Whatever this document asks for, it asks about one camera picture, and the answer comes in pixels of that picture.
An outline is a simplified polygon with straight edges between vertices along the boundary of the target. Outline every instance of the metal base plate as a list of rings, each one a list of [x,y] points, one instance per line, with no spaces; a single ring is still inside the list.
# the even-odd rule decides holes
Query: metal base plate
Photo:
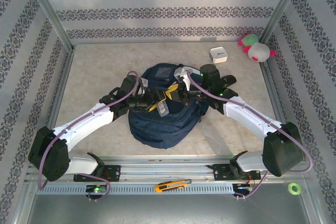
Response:
[[[37,190],[37,195],[86,195],[85,184],[77,185],[47,185],[42,191]],[[190,184],[187,187],[157,193],[155,185],[121,185],[113,184],[111,195],[181,195],[181,194],[233,194],[235,191],[231,183],[216,184]],[[104,193],[92,193],[91,195],[103,195]]]
[[[106,179],[109,182],[119,182],[120,178],[120,165],[104,165],[101,178]],[[100,182],[100,180],[94,178],[88,178],[78,174],[74,175],[75,182]]]

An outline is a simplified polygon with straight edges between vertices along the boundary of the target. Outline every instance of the patterned wallpaper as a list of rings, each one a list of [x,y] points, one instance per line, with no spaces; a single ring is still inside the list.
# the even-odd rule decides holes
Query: patterned wallpaper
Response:
[[[336,0],[291,0],[269,40],[268,60],[286,120],[314,160],[322,209],[336,223]]]
[[[0,0],[0,223],[10,222],[36,129],[68,55],[37,0]]]
[[[279,0],[50,0],[74,45],[237,40],[261,34]]]

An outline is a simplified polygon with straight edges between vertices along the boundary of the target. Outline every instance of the small white box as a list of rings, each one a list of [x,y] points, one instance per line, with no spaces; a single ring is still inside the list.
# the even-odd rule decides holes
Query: small white box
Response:
[[[225,62],[227,60],[227,52],[224,47],[215,47],[210,49],[210,59],[214,64]]]

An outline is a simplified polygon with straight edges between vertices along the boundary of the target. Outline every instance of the wire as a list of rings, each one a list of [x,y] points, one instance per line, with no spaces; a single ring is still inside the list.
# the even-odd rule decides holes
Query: wire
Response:
[[[248,182],[247,182],[247,184],[250,184],[250,181],[251,181],[251,174],[249,173],[248,174]]]
[[[97,112],[99,112],[99,111],[101,111],[101,110],[104,110],[104,109],[106,109],[107,107],[116,105],[117,103],[119,103],[119,102],[125,100],[126,98],[128,98],[129,96],[131,96],[131,95],[136,91],[136,89],[137,89],[137,87],[138,87],[138,84],[139,84],[139,75],[138,75],[138,73],[135,72],[135,71],[129,71],[129,72],[127,73],[127,76],[130,75],[130,74],[134,74],[134,75],[135,75],[135,77],[136,77],[136,82],[135,82],[135,85],[134,85],[133,89],[132,89],[129,93],[127,93],[127,94],[126,94],[125,96],[123,96],[122,98],[120,98],[120,99],[118,99],[118,100],[116,100],[116,101],[114,101],[114,102],[111,102],[111,103],[109,103],[109,104],[107,104],[107,105],[105,105],[105,106],[103,106],[103,107],[101,107],[101,108],[99,108],[99,109],[96,109],[96,110],[93,111],[92,113],[87,113],[87,114],[85,114],[84,116],[82,116],[81,118],[75,120],[73,123],[71,123],[69,126],[67,126],[64,130],[62,130],[57,136],[55,136],[55,138],[50,142],[50,144],[47,146],[46,150],[45,150],[44,153],[43,153],[43,156],[42,156],[42,159],[41,159],[41,162],[40,162],[40,166],[39,166],[39,169],[38,169],[37,187],[38,187],[39,190],[43,190],[43,189],[46,187],[47,183],[48,183],[48,180],[46,180],[46,181],[43,183],[43,185],[41,184],[41,182],[42,182],[42,171],[43,171],[43,166],[44,166],[44,163],[45,163],[45,161],[46,161],[47,155],[48,155],[48,153],[49,153],[49,151],[50,151],[52,145],[53,145],[53,144],[54,144],[54,143],[55,143],[55,142],[56,142],[56,141],[57,141],[63,134],[65,134],[69,129],[71,129],[71,128],[72,128],[73,126],[75,126],[77,123],[83,121],[84,119],[88,118],[88,117],[91,116],[92,114],[95,114],[95,113],[97,113]],[[98,180],[101,180],[101,181],[104,181],[104,182],[107,182],[107,183],[108,183],[108,185],[109,185],[109,190],[108,190],[107,193],[104,194],[101,198],[104,198],[104,197],[109,193],[109,191],[110,191],[110,189],[111,189],[111,184],[110,184],[106,179],[99,178],[99,177],[96,177],[96,176],[92,176],[92,175],[90,175],[90,174],[84,174],[84,173],[81,173],[80,175],[82,175],[82,176],[86,176],[86,177],[90,177],[90,178],[94,178],[94,179],[98,179]]]
[[[304,148],[304,146],[302,144],[300,144],[294,137],[292,137],[291,135],[289,135],[288,133],[286,133],[285,131],[283,131],[281,128],[279,128],[278,126],[274,125],[273,123],[271,123],[268,119],[264,118],[262,115],[260,115],[257,111],[255,111],[253,108],[249,107],[249,106],[245,106],[244,104],[240,103],[240,102],[236,102],[236,101],[232,101],[230,99],[227,98],[222,98],[222,97],[218,97],[215,96],[213,94],[211,94],[210,92],[208,92],[207,90],[203,89],[200,85],[198,85],[192,78],[191,78],[191,73],[192,70],[188,70],[187,71],[187,75],[188,78],[190,79],[190,82],[197,87],[199,90],[201,90],[203,93],[205,93],[206,95],[208,95],[211,98],[220,100],[220,101],[225,101],[225,102],[230,102],[233,103],[235,105],[238,105],[242,108],[246,108],[247,110],[249,110],[251,113],[253,113],[255,116],[257,116],[258,118],[262,119],[265,123],[269,124],[271,127],[275,128],[277,131],[279,131],[281,134],[283,134],[284,136],[286,136],[287,138],[289,138],[291,141],[293,141],[306,155],[306,157],[309,160],[309,165],[306,169],[303,170],[290,170],[290,172],[292,173],[306,173],[308,171],[310,171],[313,167],[313,159],[311,158],[309,152],[307,151],[306,148]],[[262,177],[262,179],[260,180],[259,184],[257,185],[256,189],[254,189],[253,191],[251,191],[247,196],[243,197],[243,199],[246,199],[248,197],[250,197],[251,195],[253,195],[256,190],[258,190],[258,188],[260,187],[261,183],[264,181],[264,179],[266,178],[266,175],[268,174],[268,171],[266,171],[265,175]]]
[[[253,186],[252,186],[252,190],[254,189],[254,186],[256,185],[256,181],[253,179]]]

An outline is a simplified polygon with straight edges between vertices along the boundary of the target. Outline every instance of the plush toy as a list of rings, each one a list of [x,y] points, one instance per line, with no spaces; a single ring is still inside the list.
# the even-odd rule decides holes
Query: plush toy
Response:
[[[264,62],[269,57],[275,55],[275,51],[269,50],[268,46],[259,43],[258,36],[256,34],[248,34],[240,39],[239,46],[244,46],[243,52],[246,52],[251,60],[256,62]]]

